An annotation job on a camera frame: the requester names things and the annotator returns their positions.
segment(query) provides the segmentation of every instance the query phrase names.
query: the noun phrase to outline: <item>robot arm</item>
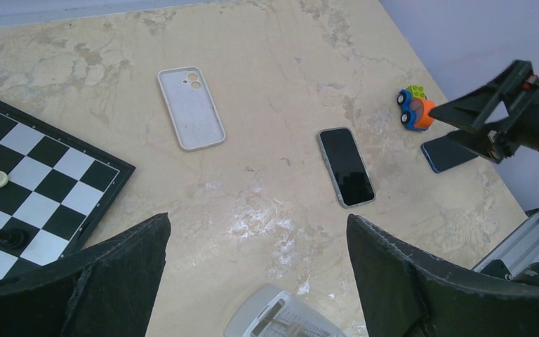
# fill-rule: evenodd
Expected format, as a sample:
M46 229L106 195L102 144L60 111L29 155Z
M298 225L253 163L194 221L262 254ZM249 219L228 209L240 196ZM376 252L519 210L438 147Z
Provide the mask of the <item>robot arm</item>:
M501 102L508 116L486 123ZM531 62L515 60L485 86L435 107L430 116L459 128L448 137L495 163L520 145L539 151L539 78Z

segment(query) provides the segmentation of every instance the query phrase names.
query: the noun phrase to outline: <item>black chessboard border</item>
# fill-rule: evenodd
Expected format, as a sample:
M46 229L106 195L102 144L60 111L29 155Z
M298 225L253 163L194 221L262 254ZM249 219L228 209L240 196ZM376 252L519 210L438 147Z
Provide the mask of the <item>black chessboard border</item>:
M72 147L80 152L94 157L95 159L106 163L107 165L119 170L117 176L111 182L102 198L100 199L99 207L94 209L85 219L81 227L76 231L74 236L69 240L67 248L63 251L61 257L72 254L84 246L87 239L90 237L94 229L98 226L102 217L106 214L113 201L119 195L127 180L131 177L135 170L135 166L123 161L107 152L104 152L70 134L51 126L50 124L37 119L11 105L0 101L0 113L14 119L15 121L34 128L38 132L60 141L61 143Z

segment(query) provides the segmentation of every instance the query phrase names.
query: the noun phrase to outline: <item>marble-patterned tabletop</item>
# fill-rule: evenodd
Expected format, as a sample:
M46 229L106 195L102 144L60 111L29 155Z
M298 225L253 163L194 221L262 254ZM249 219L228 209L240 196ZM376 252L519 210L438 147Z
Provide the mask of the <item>marble-patterned tabletop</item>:
M197 66L226 141L178 147L160 70ZM173 224L148 336L221 336L268 282L365 336L345 228L359 214L472 267L524 219L493 166L434 174L395 95L446 101L378 0L228 1L0 28L0 99L137 166L88 242ZM340 207L317 144L350 127L377 192Z

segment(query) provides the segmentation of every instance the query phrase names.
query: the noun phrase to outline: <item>dark blue phone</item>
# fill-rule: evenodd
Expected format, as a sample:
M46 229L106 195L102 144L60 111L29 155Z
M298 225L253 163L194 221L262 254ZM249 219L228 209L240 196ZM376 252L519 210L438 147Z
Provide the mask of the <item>dark blue phone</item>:
M429 140L422 144L420 149L435 173L441 173L478 157L446 136Z

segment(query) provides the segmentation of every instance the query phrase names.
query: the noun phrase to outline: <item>green toy block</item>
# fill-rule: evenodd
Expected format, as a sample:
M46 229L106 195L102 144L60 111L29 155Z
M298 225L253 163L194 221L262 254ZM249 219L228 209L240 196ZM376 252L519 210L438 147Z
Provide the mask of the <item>green toy block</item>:
M413 98L414 97L416 97L416 98L424 98L424 99L427 98L427 96L425 95L425 89L422 86L417 86L417 85L413 84L413 85L409 86L406 90L410 91Z

